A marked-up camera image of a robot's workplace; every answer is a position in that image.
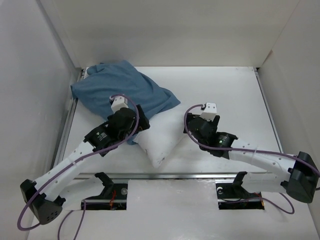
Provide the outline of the white pillow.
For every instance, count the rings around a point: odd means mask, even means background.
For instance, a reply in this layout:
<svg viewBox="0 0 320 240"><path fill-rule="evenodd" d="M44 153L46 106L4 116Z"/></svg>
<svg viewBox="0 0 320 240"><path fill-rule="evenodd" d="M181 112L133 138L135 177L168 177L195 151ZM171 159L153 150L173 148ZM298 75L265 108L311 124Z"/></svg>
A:
<svg viewBox="0 0 320 240"><path fill-rule="evenodd" d="M109 96L123 93L141 104L150 128L139 133L132 142L138 144L158 168L183 138L183 115L186 106L168 89L125 62L98 64L87 69L79 100L102 118L112 113Z"/></svg>

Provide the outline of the blue pillowcase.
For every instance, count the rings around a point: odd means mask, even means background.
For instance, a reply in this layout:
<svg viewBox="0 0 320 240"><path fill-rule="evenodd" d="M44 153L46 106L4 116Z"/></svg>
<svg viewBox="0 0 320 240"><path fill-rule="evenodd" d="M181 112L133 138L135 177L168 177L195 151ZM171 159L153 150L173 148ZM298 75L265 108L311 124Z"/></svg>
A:
<svg viewBox="0 0 320 240"><path fill-rule="evenodd" d="M87 78L70 86L73 98L104 123L83 139L94 152L111 150L142 134L157 145L174 147L183 137L180 101L168 89L136 70L129 62L97 64L87 69Z"/></svg>

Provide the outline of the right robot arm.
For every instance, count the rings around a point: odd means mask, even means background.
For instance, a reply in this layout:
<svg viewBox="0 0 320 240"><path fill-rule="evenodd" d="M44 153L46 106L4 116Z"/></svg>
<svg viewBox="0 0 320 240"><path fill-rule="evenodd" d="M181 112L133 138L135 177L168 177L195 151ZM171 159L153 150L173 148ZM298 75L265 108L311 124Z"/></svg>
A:
<svg viewBox="0 0 320 240"><path fill-rule="evenodd" d="M264 173L237 173L231 190L237 197L247 193L286 193L306 204L312 203L320 171L306 152L291 155L281 152L259 150L255 145L239 139L236 135L219 132L220 116L208 121L197 114L185 113L184 133L188 134L202 151L217 158L239 161L265 170Z"/></svg>

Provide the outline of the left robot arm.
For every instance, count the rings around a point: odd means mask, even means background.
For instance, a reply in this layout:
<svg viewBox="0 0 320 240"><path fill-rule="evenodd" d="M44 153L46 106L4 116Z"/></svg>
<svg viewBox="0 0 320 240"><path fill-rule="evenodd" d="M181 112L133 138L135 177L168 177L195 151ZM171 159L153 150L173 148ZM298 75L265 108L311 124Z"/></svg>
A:
<svg viewBox="0 0 320 240"><path fill-rule="evenodd" d="M25 202L23 210L30 209L40 225L49 224L58 217L67 202L65 187L92 164L90 157L104 157L133 135L149 128L149 120L141 105L135 105L133 109L122 107L115 111L106 122L91 130L58 165L41 177L26 179L20 184Z"/></svg>

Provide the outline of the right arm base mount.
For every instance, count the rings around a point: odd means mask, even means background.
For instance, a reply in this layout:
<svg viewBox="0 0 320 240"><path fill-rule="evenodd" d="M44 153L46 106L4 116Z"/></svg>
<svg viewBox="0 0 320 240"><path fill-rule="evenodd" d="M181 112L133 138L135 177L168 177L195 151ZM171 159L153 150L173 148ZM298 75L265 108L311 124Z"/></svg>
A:
<svg viewBox="0 0 320 240"><path fill-rule="evenodd" d="M215 184L219 210L264 210L262 194L249 193L241 186L231 182Z"/></svg>

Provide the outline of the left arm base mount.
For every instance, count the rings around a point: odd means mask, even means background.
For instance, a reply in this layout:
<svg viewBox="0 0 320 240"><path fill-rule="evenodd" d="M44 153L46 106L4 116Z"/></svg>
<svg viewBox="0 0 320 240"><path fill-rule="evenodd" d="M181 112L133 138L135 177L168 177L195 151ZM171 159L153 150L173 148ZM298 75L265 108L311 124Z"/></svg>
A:
<svg viewBox="0 0 320 240"><path fill-rule="evenodd" d="M111 188L83 200L80 207L89 211L125 211L127 196L128 184L114 183Z"/></svg>

